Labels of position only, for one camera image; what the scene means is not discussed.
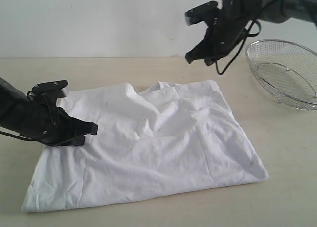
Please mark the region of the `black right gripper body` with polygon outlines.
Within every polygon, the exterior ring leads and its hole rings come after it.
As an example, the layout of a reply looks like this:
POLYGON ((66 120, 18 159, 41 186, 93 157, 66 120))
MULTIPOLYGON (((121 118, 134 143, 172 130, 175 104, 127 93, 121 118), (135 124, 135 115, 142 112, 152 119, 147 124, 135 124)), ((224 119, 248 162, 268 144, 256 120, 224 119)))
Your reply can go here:
POLYGON ((228 56, 247 35, 246 26, 249 21, 249 16, 233 19, 220 12, 211 34, 207 36, 207 43, 210 45, 209 58, 222 59, 228 56))

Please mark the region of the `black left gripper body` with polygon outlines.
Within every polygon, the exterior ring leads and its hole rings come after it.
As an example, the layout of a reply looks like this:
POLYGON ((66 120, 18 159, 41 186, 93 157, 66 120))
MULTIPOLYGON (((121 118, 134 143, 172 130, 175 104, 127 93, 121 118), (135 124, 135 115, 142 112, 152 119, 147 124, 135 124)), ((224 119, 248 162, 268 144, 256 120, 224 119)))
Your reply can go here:
POLYGON ((62 108, 52 104, 2 101, 0 126, 19 133, 14 135, 1 131, 1 135, 52 147, 74 138, 71 134, 71 117, 62 108))

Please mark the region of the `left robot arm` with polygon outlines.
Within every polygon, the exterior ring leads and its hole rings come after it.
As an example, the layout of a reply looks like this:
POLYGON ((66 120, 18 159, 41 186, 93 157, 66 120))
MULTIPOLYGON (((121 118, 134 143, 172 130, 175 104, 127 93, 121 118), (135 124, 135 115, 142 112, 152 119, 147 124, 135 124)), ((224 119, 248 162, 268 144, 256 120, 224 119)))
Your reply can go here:
POLYGON ((83 146, 86 135, 96 135, 98 125, 69 116, 57 106, 67 96, 67 80, 39 83, 23 93, 0 80, 1 135, 50 147, 83 146))

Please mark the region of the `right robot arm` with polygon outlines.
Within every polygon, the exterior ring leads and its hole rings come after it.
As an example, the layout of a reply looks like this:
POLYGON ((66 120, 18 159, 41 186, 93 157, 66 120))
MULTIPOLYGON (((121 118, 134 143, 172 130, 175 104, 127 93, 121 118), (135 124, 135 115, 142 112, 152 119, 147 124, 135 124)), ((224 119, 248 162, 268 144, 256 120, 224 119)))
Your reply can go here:
POLYGON ((222 0, 208 1, 184 14, 187 25, 205 22, 203 39, 189 52, 188 63, 203 60, 210 66, 228 56, 239 43, 252 36, 249 22, 266 21, 281 24, 291 18, 317 22, 317 0, 222 0))

